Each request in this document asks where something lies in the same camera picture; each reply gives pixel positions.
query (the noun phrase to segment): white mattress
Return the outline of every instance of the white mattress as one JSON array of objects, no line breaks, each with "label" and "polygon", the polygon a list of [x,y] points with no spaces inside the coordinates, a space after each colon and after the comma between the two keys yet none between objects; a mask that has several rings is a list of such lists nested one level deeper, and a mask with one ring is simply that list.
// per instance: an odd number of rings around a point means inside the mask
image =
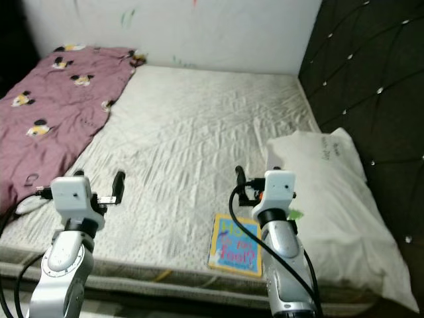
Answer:
[{"label": "white mattress", "polygon": [[[209,243],[215,214],[227,213],[235,166],[262,176],[266,141],[296,129],[319,131],[294,77],[139,68],[68,172],[83,168],[99,195],[111,193],[118,169],[127,173],[123,202],[95,238],[87,285],[267,307],[263,280],[208,268]],[[0,240],[2,273],[16,274],[59,228],[51,203],[11,223]],[[165,269],[172,273],[151,282]],[[339,292],[329,301],[345,302]]]}]

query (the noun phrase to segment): cartoon print blanket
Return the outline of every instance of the cartoon print blanket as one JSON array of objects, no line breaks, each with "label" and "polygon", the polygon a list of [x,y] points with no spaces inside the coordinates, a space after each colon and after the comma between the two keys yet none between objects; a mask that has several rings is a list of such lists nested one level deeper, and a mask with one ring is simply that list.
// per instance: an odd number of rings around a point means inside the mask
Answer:
[{"label": "cartoon print blanket", "polygon": [[0,216],[74,163],[134,73],[133,54],[59,47],[0,100]]}]

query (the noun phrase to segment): children's book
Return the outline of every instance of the children's book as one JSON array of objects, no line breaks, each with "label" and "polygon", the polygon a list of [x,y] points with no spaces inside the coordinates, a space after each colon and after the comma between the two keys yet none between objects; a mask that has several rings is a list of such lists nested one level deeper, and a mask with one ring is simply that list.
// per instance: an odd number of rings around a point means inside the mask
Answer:
[{"label": "children's book", "polygon": [[[245,218],[238,220],[260,238],[260,227],[257,222]],[[260,246],[234,223],[230,215],[217,214],[213,225],[208,265],[211,268],[237,274],[261,277]]]}]

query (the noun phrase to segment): pillow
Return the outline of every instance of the pillow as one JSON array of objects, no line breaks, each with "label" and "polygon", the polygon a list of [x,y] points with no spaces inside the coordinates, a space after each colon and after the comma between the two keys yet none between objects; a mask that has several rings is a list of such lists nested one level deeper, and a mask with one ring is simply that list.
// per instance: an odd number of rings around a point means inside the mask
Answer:
[{"label": "pillow", "polygon": [[372,290],[418,312],[409,272],[377,210],[351,137],[297,131],[269,140],[268,169],[296,174],[290,207],[321,286]]}]

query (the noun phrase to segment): bed frame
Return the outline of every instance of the bed frame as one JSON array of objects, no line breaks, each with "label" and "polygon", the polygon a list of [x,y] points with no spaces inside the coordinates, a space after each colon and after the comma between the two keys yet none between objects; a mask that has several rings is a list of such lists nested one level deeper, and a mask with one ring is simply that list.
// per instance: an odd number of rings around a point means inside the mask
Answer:
[{"label": "bed frame", "polygon": [[353,137],[421,310],[423,34],[423,0],[323,0],[299,74],[321,130]]}]

